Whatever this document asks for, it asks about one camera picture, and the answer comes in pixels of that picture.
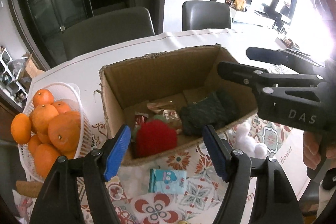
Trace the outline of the person's right hand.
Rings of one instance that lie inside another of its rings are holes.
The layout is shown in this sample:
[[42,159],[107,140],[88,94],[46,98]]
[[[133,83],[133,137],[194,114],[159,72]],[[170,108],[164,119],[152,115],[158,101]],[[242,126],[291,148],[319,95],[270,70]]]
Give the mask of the person's right hand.
[[[303,162],[310,169],[316,169],[321,161],[319,153],[320,138],[312,132],[303,133]],[[331,160],[330,168],[335,168],[335,143],[330,144],[326,149],[326,158]]]

